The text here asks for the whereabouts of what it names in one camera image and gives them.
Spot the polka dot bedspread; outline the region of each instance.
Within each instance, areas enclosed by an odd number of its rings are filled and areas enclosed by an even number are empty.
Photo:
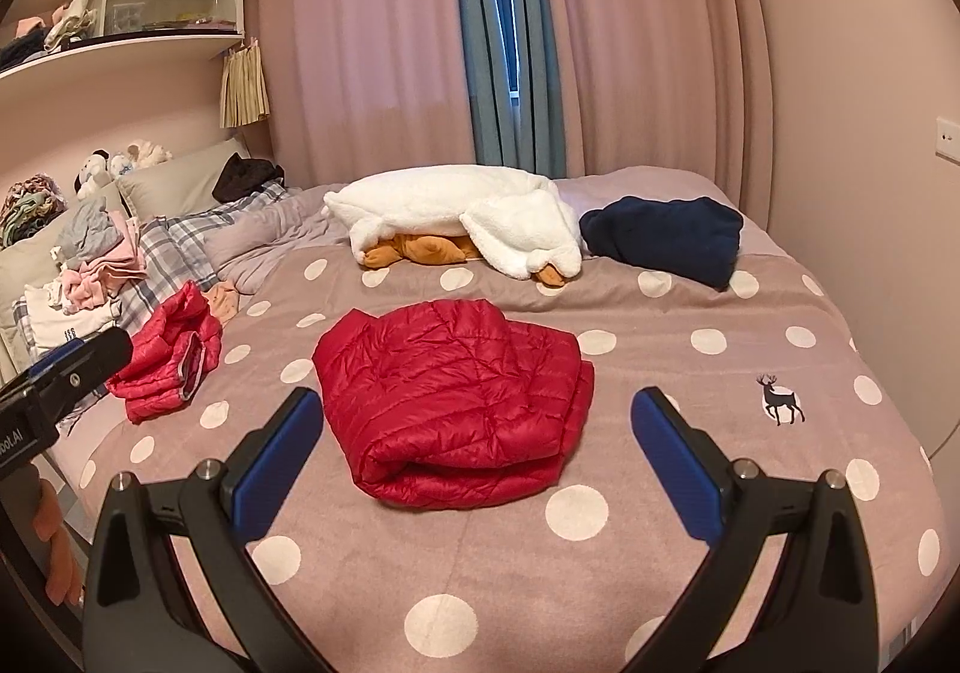
[[[479,261],[364,272],[348,248],[294,251],[224,328],[221,366],[191,406],[115,427],[83,470],[80,498],[95,512],[118,470],[166,480],[226,457],[291,388],[318,388],[309,357],[350,309],[378,316],[443,298],[489,299],[510,319],[576,335],[596,369],[592,408],[559,486],[469,512],[413,513],[371,499],[325,429],[269,536],[250,551],[341,673],[620,670],[706,553],[632,438],[632,395],[653,384],[732,458],[787,477],[846,472],[870,546],[881,643],[947,575],[923,449],[823,289],[778,256],[742,256],[721,294],[604,258],[587,259],[556,290]],[[781,544],[768,543],[718,651],[746,636]],[[187,548],[178,545],[200,608],[215,638],[237,648]]]

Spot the pink wall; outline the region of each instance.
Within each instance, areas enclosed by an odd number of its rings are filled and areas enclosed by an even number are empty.
[[[0,107],[0,197],[45,172],[73,199],[77,170],[98,148],[116,152],[142,138],[185,154],[226,138],[220,75],[219,59],[178,63],[51,85],[47,95]]]
[[[960,539],[960,166],[934,155],[937,116],[960,122],[960,13],[952,0],[761,3],[770,232],[827,288],[928,453],[943,447],[934,474]]]

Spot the plaid fabric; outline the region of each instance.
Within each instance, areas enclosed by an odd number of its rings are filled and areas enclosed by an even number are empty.
[[[40,349],[37,348],[37,341],[34,339],[34,328],[30,325],[30,314],[27,312],[27,301],[22,296],[16,302],[13,302],[13,320],[16,322],[16,328],[20,333],[20,337],[22,337],[23,342],[27,344],[27,351],[30,352],[31,363],[37,363],[37,361],[40,361],[40,357],[47,352],[41,352]],[[80,400],[67,417],[61,419],[61,421],[56,424],[56,428],[59,429],[62,435],[69,435],[70,430],[73,429],[73,425],[80,419],[80,415],[90,408],[93,408],[93,406],[105,396],[107,396],[107,387],[98,386]]]
[[[117,325],[134,334],[143,328],[162,302],[174,296],[188,280],[208,291],[219,278],[203,249],[203,235],[232,226],[244,212],[259,210],[289,196],[277,182],[237,202],[220,205],[180,218],[157,218],[140,229],[140,247],[147,263],[147,278],[120,293]]]

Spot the pink curtain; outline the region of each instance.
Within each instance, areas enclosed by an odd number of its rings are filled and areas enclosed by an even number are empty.
[[[290,183],[473,158],[458,0],[248,0]]]
[[[773,98],[760,0],[550,0],[568,171],[707,176],[766,226]]]

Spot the blue gripper pad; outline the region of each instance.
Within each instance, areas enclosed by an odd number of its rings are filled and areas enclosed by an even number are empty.
[[[42,373],[46,368],[54,366],[54,364],[58,363],[59,360],[69,356],[71,353],[77,350],[77,348],[81,347],[83,347],[83,340],[77,337],[71,339],[70,342],[65,342],[60,347],[56,347],[49,353],[46,353],[40,357],[40,361],[37,361],[37,363],[32,366],[29,371],[27,371],[27,375],[30,376],[30,378],[40,377],[40,373]]]
[[[680,428],[686,427],[672,410]],[[659,408],[648,390],[637,392],[630,409],[634,437],[656,472],[690,537],[717,543],[723,534],[721,495],[678,426]]]
[[[240,542],[261,539],[270,530],[322,432],[320,395],[299,388],[230,454],[222,500]]]

